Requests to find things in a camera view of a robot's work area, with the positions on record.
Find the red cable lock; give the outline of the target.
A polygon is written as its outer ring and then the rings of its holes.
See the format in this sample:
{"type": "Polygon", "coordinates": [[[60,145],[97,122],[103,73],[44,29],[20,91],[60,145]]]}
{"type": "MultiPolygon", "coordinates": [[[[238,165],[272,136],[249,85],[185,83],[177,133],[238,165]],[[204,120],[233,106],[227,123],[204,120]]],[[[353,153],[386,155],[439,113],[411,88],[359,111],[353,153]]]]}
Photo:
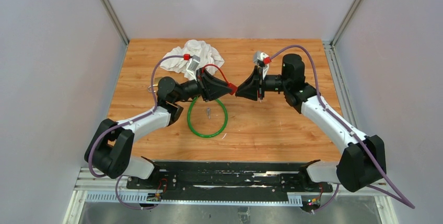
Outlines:
{"type": "Polygon", "coordinates": [[[231,83],[227,77],[225,76],[224,72],[220,69],[219,66],[215,65],[215,64],[206,64],[205,66],[203,66],[203,69],[205,70],[207,67],[215,67],[219,73],[222,75],[225,83],[227,84],[228,88],[230,88],[231,92],[229,93],[230,95],[234,95],[235,92],[237,91],[238,87],[236,85],[234,85],[233,83],[231,83]]]}

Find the green cable lock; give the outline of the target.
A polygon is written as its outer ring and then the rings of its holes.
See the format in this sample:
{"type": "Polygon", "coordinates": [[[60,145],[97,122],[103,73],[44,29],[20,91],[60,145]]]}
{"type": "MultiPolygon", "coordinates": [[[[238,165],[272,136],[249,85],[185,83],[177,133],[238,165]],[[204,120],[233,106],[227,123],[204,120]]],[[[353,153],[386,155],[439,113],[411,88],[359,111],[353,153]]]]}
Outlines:
{"type": "Polygon", "coordinates": [[[228,125],[228,110],[220,101],[215,100],[205,105],[197,98],[191,100],[186,113],[186,122],[192,134],[201,138],[213,138],[225,131],[228,125]],[[211,118],[208,119],[206,109],[211,109],[211,118]]]}

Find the brass padlock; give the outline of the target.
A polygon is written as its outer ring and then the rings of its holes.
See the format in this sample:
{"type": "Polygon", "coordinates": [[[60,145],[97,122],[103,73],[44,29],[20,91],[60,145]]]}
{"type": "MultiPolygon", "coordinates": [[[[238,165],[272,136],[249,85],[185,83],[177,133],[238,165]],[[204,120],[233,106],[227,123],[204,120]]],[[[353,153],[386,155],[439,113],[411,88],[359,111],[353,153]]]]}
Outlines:
{"type": "Polygon", "coordinates": [[[162,79],[162,77],[154,78],[153,84],[148,86],[147,91],[148,92],[156,93],[157,92],[157,88],[158,88],[158,84],[159,84],[161,79],[162,79]]]}

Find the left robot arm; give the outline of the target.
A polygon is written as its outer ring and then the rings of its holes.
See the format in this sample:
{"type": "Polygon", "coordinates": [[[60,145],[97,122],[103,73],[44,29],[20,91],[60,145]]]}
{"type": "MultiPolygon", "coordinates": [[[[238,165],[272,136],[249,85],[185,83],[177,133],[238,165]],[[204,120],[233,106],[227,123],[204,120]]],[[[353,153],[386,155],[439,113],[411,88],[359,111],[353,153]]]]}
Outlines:
{"type": "Polygon", "coordinates": [[[236,90],[234,84],[214,77],[203,68],[197,70],[195,80],[181,84],[172,77],[161,78],[152,109],[126,120],[105,119],[99,124],[84,156],[91,174],[111,179],[122,175],[136,177],[147,189],[156,188],[160,182],[159,166],[147,158],[133,156],[133,144],[175,123],[183,111],[178,102],[195,97],[213,101],[233,95],[236,90]]]}

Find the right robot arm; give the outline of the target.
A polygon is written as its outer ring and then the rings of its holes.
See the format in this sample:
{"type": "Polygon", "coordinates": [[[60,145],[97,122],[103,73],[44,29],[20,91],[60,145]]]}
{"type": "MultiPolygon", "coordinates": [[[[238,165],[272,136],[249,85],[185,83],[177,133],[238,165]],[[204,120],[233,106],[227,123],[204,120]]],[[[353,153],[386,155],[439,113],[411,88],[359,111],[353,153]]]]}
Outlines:
{"type": "Polygon", "coordinates": [[[253,101],[265,92],[283,93],[286,102],[319,127],[341,152],[339,162],[314,160],[300,168],[300,187],[312,191],[320,182],[340,184],[350,192],[381,180],[386,171],[384,142],[368,136],[331,108],[317,89],[305,81],[305,64],[298,54],[286,54],[279,75],[268,74],[270,57],[254,54],[252,74],[238,87],[235,95],[253,101]]]}

